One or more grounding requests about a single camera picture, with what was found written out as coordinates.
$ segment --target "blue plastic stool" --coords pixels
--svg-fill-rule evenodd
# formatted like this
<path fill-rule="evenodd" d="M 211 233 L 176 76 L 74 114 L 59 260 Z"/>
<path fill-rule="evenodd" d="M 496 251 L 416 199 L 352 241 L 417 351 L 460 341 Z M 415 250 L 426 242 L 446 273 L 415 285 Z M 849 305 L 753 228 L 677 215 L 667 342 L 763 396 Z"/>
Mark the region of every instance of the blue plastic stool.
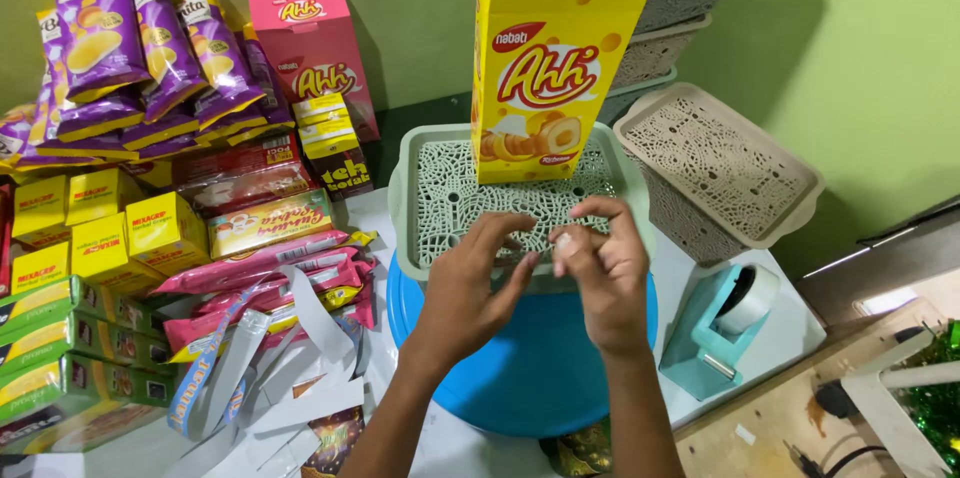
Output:
<path fill-rule="evenodd" d="M 399 348 L 417 324 L 424 293 L 390 261 L 387 318 Z M 657 339 L 657 293 L 647 274 L 647 341 Z M 512 437 L 557 437 L 610 412 L 603 361 L 587 337 L 576 293 L 523 296 L 510 322 L 457 363 L 433 393 L 464 422 Z"/>

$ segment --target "right hand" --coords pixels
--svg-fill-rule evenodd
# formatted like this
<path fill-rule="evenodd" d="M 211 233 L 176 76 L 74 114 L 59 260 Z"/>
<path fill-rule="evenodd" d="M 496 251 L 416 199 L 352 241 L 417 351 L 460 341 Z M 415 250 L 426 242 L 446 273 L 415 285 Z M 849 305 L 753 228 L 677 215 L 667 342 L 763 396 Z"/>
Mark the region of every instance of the right hand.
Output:
<path fill-rule="evenodd" d="M 650 352 L 646 285 L 650 259 L 630 207 L 618 198 L 590 196 L 570 210 L 571 218 L 585 216 L 607 218 L 610 233 L 579 224 L 550 231 L 554 276 L 570 274 L 577 280 L 586 335 L 605 357 Z"/>

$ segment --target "black cable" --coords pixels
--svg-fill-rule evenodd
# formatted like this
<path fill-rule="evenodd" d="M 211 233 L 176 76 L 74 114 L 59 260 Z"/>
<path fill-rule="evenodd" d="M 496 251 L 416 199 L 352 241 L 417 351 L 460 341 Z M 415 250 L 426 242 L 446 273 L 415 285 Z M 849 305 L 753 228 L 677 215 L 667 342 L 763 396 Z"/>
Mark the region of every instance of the black cable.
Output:
<path fill-rule="evenodd" d="M 837 463 L 834 464 L 834 466 L 826 472 L 826 474 L 823 474 L 823 478 L 834 478 L 834 476 L 837 475 L 837 472 L 840 472 L 840 470 L 846 467 L 846 465 L 849 462 L 857 459 L 863 454 L 867 454 L 870 452 L 886 452 L 886 451 L 887 449 L 884 448 L 883 446 L 864 446 L 862 448 L 857 448 L 852 452 L 846 454 L 846 456 L 844 456 L 843 459 L 838 460 Z"/>

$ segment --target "beige plastic basket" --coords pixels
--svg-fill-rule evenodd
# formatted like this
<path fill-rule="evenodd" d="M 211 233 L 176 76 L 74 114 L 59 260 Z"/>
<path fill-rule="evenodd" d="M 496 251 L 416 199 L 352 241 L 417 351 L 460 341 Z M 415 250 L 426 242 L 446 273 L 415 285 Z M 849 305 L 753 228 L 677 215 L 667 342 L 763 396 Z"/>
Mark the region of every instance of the beige plastic basket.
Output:
<path fill-rule="evenodd" d="M 693 41 L 693 36 L 708 27 L 712 20 L 711 14 L 707 13 L 631 37 L 609 89 L 617 90 L 669 74 L 670 68 Z"/>
<path fill-rule="evenodd" d="M 679 193 L 668 192 L 675 197 L 669 203 L 692 204 L 748 248 L 765 250 L 805 225 L 824 189 L 824 179 L 815 168 L 690 83 L 678 82 L 645 94 L 616 122 L 613 131 L 627 153 Z M 651 220 L 654 206 L 663 205 L 655 196 L 651 187 Z M 676 215 L 690 213 L 690 207 L 675 211 Z M 677 234 L 658 227 L 668 236 Z M 703 226 L 686 232 L 706 236 L 711 230 Z M 714 257 L 711 263 L 726 260 L 715 258 L 718 252 L 723 252 L 719 256 L 729 255 L 726 258 L 738 253 L 731 243 L 699 240 L 701 250 L 714 247 L 711 255 L 701 255 Z"/>

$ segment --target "left hand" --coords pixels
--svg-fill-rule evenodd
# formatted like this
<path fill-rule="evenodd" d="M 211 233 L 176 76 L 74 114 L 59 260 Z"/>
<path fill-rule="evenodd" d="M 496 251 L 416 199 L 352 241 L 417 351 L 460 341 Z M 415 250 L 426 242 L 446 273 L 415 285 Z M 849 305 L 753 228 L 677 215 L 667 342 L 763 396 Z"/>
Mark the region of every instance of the left hand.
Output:
<path fill-rule="evenodd" d="M 496 294 L 491 292 L 491 272 L 498 250 L 518 245 L 510 233 L 531 230 L 536 222 L 524 214 L 481 214 L 460 243 L 433 262 L 423 309 L 400 349 L 400 361 L 410 357 L 443 378 L 510 321 L 540 255 L 524 255 Z"/>

